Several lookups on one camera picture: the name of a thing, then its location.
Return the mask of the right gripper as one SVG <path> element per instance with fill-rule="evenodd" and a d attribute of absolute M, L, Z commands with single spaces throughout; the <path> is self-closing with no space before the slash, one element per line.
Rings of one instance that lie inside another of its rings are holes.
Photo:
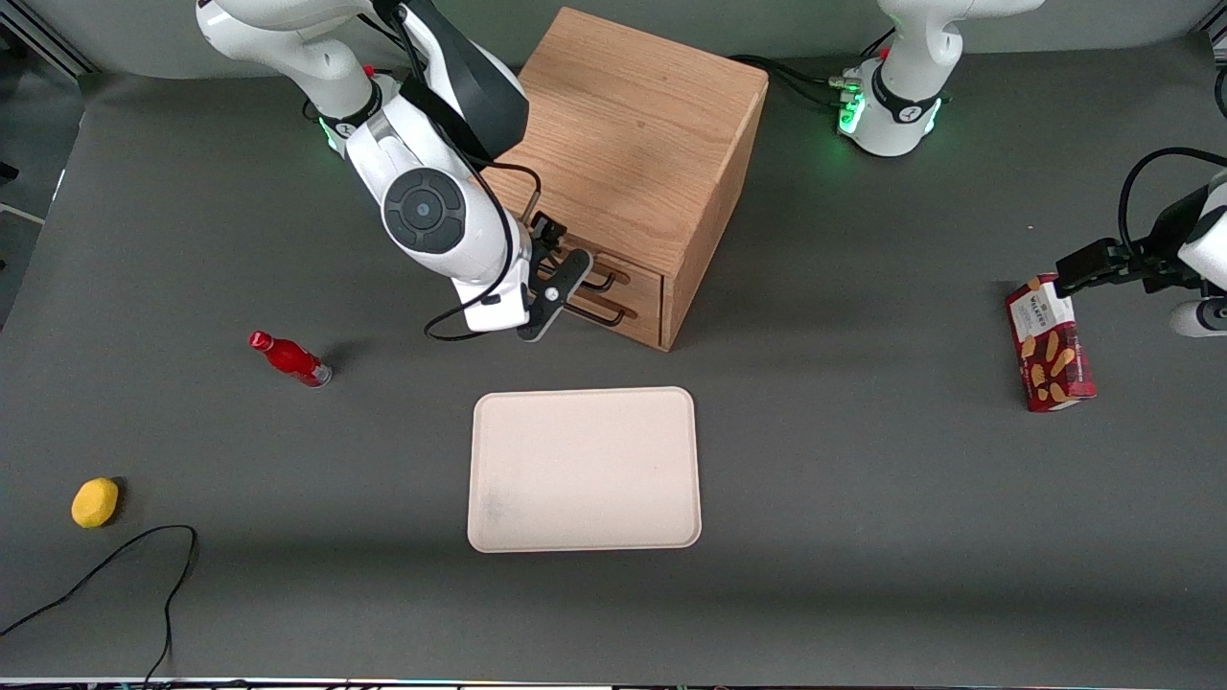
<path fill-rule="evenodd" d="M 571 250 L 547 277 L 537 275 L 540 262 L 555 255 L 566 235 L 562 223 L 545 212 L 529 222 L 534 263 L 529 271 L 526 252 L 518 252 L 499 284 L 474 284 L 452 279 L 456 297 L 465 304 L 463 316 L 469 331 L 514 331 L 525 343 L 544 339 L 571 296 L 594 266 L 591 253 Z"/>

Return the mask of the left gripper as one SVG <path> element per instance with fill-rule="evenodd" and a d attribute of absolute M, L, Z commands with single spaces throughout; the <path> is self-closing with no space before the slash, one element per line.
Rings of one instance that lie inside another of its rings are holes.
<path fill-rule="evenodd" d="M 1226 192 L 1202 187 L 1164 209 L 1148 239 L 1160 266 L 1146 279 L 1146 293 L 1191 289 L 1196 300 L 1171 311 L 1171 328 L 1184 336 L 1225 336 Z M 1146 266 L 1119 239 L 1096 239 L 1056 262 L 1056 296 L 1070 298 L 1083 289 L 1131 284 L 1146 277 Z"/>

